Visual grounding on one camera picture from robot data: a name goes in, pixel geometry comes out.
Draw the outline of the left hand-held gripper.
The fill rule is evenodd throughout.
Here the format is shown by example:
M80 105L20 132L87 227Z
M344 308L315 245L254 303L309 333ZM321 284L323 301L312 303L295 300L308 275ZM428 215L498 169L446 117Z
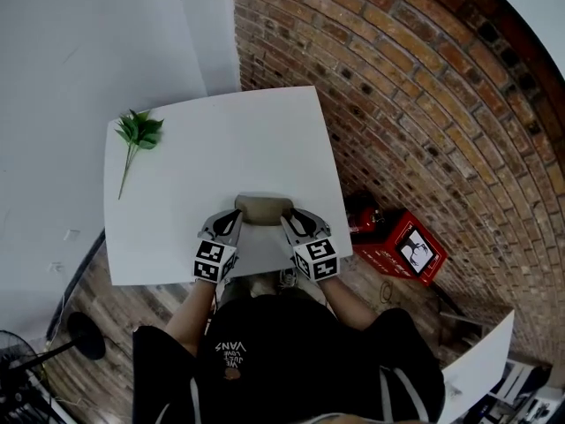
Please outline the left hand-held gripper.
M219 284L237 262L237 243L243 222L239 209L225 210L210 216L198 233L199 246L193 263L193 275Z

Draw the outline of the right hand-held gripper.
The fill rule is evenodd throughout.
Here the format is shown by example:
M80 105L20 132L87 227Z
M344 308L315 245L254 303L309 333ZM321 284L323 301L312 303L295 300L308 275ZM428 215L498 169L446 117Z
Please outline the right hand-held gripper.
M331 229L321 217L305 209L290 208L280 220L298 271L315 283L340 273Z

